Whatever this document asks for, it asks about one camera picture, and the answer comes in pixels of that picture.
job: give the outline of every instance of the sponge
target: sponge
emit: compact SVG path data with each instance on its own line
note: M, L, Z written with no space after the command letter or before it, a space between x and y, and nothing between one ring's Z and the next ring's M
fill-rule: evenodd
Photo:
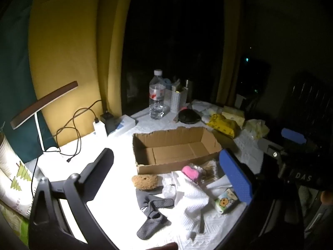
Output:
M142 191L155 189L159 184L158 175L136 175L132 177L134 186Z

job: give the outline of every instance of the pink sponge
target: pink sponge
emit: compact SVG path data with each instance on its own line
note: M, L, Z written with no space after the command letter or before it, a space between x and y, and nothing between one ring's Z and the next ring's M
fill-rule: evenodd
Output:
M199 179L199 172L195 169L192 169L190 166L186 165L181 170L189 179L193 180L194 182L198 181Z

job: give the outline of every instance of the blue padding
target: blue padding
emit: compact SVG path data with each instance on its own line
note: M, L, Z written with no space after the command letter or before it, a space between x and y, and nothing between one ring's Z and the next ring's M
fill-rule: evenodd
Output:
M290 129L283 128L282 131L281 131L281 135L284 138L289 139L291 141L294 141L298 144L305 144L306 143L306 139L305 139L303 134L292 131Z
M249 205L253 199L252 184L238 162L234 161L234 158L225 149L220 152L219 161L239 200Z

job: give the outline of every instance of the black charger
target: black charger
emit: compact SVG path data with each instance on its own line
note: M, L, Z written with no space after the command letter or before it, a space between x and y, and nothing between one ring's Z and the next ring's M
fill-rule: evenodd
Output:
M107 135L109 135L111 132L113 132L117 128L116 127L116 119L108 111L106 111L104 114L101 115L101 121L105 125Z

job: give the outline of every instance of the cardboard box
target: cardboard box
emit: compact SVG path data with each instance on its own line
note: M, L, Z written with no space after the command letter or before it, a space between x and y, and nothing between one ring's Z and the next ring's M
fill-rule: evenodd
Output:
M133 150L138 174L163 174L189 163L203 164L218 156L222 147L204 127L134 134Z

